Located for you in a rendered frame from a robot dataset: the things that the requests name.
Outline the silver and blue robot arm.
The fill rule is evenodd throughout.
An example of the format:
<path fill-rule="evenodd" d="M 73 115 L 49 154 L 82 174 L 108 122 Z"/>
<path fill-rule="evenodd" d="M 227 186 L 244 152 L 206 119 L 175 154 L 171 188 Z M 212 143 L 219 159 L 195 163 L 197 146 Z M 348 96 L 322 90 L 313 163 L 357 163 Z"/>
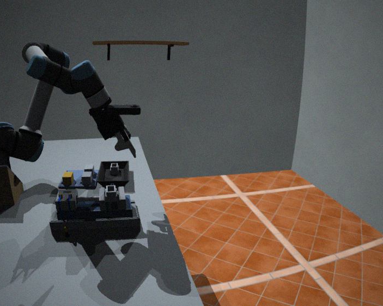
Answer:
<path fill-rule="evenodd" d="M 40 132 L 54 87 L 65 94 L 82 92 L 91 108 L 103 105 L 109 94 L 92 66 L 85 60 L 69 69 L 70 57 L 44 42 L 27 43 L 22 56 L 27 74 L 39 79 L 29 106 L 25 123 L 14 131 L 10 123 L 0 122 L 0 166 L 10 169 L 9 157 L 35 162 L 44 148 Z M 108 105 L 107 115 L 140 115 L 139 105 Z"/>

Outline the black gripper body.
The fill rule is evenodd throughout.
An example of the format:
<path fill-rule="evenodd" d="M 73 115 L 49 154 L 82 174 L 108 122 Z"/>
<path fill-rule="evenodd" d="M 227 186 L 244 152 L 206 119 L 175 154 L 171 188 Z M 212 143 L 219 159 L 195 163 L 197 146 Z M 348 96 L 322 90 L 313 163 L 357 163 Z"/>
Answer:
<path fill-rule="evenodd" d="M 120 115 L 107 115 L 107 107 L 111 102 L 112 100 L 109 97 L 108 101 L 100 107 L 89 109 L 89 114 L 97 123 L 98 130 L 103 136 L 104 140 L 112 138 L 113 136 L 115 136 L 116 133 L 119 132 L 117 128 L 118 121 L 120 121 L 123 128 L 125 127 Z"/>

